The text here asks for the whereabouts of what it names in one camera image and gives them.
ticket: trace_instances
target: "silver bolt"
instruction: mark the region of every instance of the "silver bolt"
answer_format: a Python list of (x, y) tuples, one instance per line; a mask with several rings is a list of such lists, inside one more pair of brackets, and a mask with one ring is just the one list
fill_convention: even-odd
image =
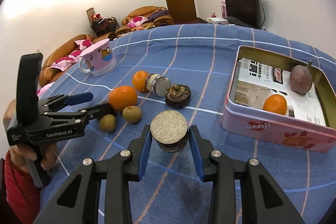
[(91, 163), (92, 163), (92, 159), (90, 159), (90, 158), (86, 158), (86, 159), (83, 160), (83, 164), (84, 164), (85, 166), (88, 166), (88, 165), (90, 165)]
[(120, 155), (122, 157), (128, 157), (131, 154), (131, 152), (129, 150), (123, 150), (120, 152)]
[(257, 159), (250, 159), (249, 163), (250, 163), (250, 165), (257, 166), (259, 164), (259, 160), (257, 160)]
[(222, 152), (218, 151), (218, 150), (213, 150), (211, 152), (211, 155), (214, 157), (220, 157), (222, 155)]

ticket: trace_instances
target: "black flat screen tv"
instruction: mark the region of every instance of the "black flat screen tv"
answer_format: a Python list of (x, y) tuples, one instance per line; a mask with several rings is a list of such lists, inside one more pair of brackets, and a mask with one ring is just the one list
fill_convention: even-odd
[(260, 29), (259, 0), (225, 0), (227, 16)]

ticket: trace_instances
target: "orange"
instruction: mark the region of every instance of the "orange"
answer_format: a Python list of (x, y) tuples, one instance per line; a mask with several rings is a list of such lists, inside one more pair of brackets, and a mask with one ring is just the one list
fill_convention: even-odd
[(286, 115), (287, 112), (287, 102), (285, 97), (281, 96), (280, 94), (273, 94), (268, 97), (262, 107), (263, 110)]
[(143, 70), (136, 72), (132, 77), (132, 85), (138, 92), (146, 92), (146, 78), (149, 75), (148, 72)]
[(109, 93), (109, 103), (117, 111), (122, 111), (127, 106), (135, 106), (137, 100), (137, 91), (129, 85), (120, 86)]

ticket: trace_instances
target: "tin box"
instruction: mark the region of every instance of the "tin box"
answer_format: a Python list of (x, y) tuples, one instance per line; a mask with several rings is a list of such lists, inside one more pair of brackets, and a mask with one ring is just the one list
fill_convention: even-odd
[(322, 70), (312, 66), (310, 73), (326, 126), (235, 104), (236, 82), (239, 73), (237, 64), (242, 58), (286, 71), (291, 71), (296, 65), (307, 65), (300, 60), (275, 52), (240, 46), (224, 101), (222, 126), (225, 130), (265, 142), (317, 152), (327, 152), (336, 144), (336, 96)]

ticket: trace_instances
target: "purple fruit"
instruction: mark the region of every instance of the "purple fruit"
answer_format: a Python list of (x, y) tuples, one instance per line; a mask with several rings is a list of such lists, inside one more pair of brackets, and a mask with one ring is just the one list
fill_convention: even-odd
[(295, 66), (289, 76), (289, 82), (291, 85), (291, 90), (299, 94), (306, 94), (313, 85), (313, 79), (309, 72), (311, 66), (311, 61), (308, 62), (307, 66), (297, 65)]

